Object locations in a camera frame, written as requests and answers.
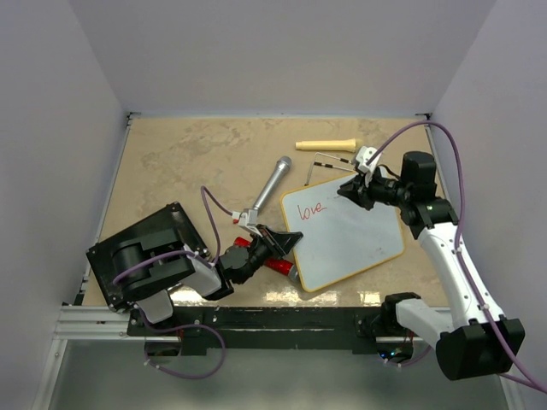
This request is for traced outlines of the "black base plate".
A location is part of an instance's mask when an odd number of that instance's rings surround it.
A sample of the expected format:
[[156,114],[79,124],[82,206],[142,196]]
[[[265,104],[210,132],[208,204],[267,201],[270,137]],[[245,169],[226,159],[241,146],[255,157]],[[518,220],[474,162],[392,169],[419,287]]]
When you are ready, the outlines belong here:
[[388,330],[378,307],[177,307],[174,315],[147,327],[130,313],[127,334],[145,339],[152,355],[204,355],[219,349],[346,350],[402,362],[420,353],[418,337]]

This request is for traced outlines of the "red toy microphone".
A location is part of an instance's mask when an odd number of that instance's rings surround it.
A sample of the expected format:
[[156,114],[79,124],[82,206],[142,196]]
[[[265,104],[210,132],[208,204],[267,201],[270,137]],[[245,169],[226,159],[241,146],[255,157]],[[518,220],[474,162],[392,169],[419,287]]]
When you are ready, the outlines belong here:
[[[251,241],[243,237],[236,237],[233,244],[239,247],[249,248]],[[290,261],[270,258],[265,261],[265,266],[288,277],[293,282],[297,282],[299,279],[297,267]]]

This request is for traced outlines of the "yellow framed whiteboard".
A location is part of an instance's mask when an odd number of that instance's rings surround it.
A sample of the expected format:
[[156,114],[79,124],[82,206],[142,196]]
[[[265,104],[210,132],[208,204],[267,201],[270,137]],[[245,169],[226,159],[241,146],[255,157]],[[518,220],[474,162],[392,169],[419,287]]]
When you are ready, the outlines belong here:
[[352,173],[286,192],[280,206],[288,231],[303,238],[293,249],[300,283],[315,292],[402,255],[396,209],[380,203],[367,211],[338,194]]

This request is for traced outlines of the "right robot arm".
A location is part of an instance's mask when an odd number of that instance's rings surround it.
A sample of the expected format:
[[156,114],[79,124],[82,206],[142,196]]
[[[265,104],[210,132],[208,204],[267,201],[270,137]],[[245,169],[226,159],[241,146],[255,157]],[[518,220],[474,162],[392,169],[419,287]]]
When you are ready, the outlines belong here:
[[437,194],[434,157],[421,151],[405,153],[399,176],[378,160],[376,149],[360,148],[352,161],[356,176],[338,193],[366,210],[377,203],[399,209],[435,268],[450,317],[413,292],[388,295],[379,315],[369,322],[371,334],[398,336],[410,331],[421,337],[450,380],[507,372],[524,340],[524,327],[518,319],[508,319],[495,303],[457,236],[456,212]]

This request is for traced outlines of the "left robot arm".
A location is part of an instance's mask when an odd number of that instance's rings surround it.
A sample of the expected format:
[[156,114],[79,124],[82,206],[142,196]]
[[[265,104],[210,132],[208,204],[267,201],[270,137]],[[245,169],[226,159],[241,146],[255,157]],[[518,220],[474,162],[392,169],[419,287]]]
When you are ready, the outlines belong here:
[[216,262],[204,260],[196,251],[176,249],[127,268],[113,284],[151,330],[167,335],[177,325],[170,288],[181,284],[204,299],[221,299],[231,294],[233,284],[246,282],[267,261],[282,261],[303,239],[300,231],[273,231],[262,224],[256,229],[249,246],[233,245]]

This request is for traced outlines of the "silver toy microphone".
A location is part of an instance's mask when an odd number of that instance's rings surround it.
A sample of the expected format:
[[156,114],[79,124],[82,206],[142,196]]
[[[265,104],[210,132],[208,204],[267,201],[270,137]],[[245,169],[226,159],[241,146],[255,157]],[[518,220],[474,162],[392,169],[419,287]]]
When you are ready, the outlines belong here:
[[271,175],[268,178],[268,181],[263,186],[260,194],[256,198],[252,208],[257,211],[257,213],[260,213],[261,210],[264,208],[265,204],[268,202],[269,197],[274,193],[277,186],[279,185],[280,181],[291,169],[292,160],[289,156],[281,156],[271,173]]

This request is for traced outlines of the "cream toy microphone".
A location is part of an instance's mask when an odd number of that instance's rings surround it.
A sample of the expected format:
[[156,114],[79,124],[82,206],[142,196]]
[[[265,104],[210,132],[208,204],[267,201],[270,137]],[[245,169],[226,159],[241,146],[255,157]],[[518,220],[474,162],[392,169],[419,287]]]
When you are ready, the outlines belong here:
[[295,149],[306,151],[336,151],[336,152],[356,152],[363,146],[363,140],[359,138],[350,138],[344,140],[305,140],[295,142]]

